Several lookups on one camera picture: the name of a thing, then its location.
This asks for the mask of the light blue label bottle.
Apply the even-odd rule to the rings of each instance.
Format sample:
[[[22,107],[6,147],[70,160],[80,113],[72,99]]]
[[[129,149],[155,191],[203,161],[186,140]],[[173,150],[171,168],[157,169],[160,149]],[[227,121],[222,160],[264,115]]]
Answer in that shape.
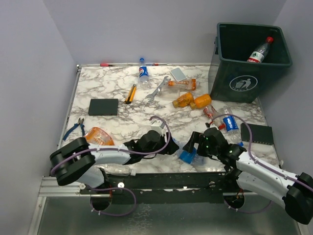
[[[193,148],[191,153],[183,150],[183,147],[186,145],[185,142],[180,142],[176,139],[173,139],[174,143],[179,146],[179,149],[176,151],[176,155],[183,162],[190,165],[204,165],[204,158],[197,154],[196,148]]]

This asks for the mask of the large orange drink bottle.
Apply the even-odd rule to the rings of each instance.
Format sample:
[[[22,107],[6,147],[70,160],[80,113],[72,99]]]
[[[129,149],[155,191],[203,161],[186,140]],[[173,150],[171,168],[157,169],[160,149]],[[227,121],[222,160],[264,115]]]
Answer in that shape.
[[[111,136],[99,127],[91,128],[85,135],[88,143],[97,145],[114,145]]]

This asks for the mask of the red label water bottle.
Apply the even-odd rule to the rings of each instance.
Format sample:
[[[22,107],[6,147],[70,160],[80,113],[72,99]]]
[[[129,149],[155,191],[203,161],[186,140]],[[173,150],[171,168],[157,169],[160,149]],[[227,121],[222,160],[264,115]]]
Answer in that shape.
[[[258,46],[253,53],[247,59],[248,62],[252,63],[261,63],[264,58],[267,56],[270,46],[273,43],[274,39],[272,37],[267,37],[265,42]]]

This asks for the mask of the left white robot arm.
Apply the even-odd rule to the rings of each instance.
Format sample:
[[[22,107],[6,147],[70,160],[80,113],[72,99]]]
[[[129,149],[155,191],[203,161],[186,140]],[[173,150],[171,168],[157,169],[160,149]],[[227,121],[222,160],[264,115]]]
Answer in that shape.
[[[50,155],[50,174],[56,177],[59,186],[80,182],[97,193],[103,193],[107,190],[108,181],[96,165],[132,165],[148,155],[172,155],[178,149],[170,133],[160,135],[154,130],[121,145],[96,145],[79,137]]]

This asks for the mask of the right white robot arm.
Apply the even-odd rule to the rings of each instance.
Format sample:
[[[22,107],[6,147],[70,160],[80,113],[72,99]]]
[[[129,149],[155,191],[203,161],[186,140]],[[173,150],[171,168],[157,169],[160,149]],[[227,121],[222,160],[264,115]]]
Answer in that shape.
[[[313,178],[277,168],[252,155],[245,148],[228,143],[215,127],[204,133],[193,132],[183,150],[191,153],[198,144],[197,154],[217,157],[225,165],[225,187],[255,192],[278,204],[295,221],[308,225],[313,218]]]

